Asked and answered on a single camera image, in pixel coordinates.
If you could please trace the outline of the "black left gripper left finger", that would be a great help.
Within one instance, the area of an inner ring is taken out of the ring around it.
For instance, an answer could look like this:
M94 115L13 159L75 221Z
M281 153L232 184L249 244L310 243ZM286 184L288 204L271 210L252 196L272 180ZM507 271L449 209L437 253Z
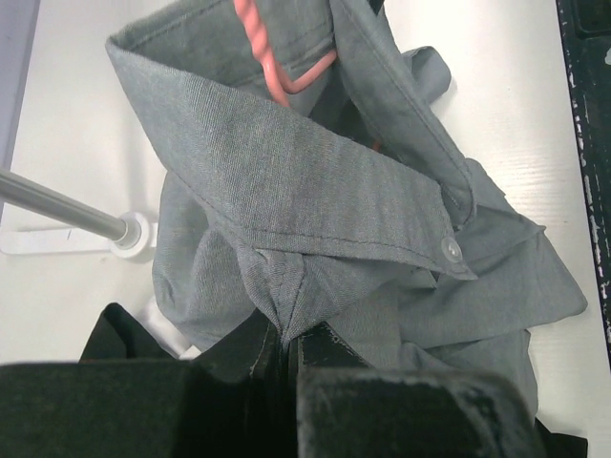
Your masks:
M287 457L279 348L260 312L190 361L1 369L5 457Z

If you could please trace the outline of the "grey button-up shirt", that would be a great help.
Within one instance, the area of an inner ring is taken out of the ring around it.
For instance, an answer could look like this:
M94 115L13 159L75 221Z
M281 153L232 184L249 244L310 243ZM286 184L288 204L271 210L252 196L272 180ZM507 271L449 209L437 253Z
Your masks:
M178 1L108 38L166 169L158 308L201 350L254 311L284 342L328 323L379 367L499 374L536 415L530 329L586 299L432 112L439 54L400 52L366 1L328 2L378 152L270 99L229 1Z

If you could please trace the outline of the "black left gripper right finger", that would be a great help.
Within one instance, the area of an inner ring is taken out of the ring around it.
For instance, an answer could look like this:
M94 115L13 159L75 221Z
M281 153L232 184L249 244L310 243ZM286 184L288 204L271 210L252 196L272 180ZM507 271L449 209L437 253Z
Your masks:
M496 375L375 369L327 324L288 347L300 457L541 457L516 389Z

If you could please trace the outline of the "pink wire hanger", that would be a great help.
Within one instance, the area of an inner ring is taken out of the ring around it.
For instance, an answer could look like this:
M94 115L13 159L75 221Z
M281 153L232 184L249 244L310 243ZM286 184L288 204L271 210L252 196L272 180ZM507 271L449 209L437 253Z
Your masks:
M378 152L340 75L328 1L235 1L270 99Z

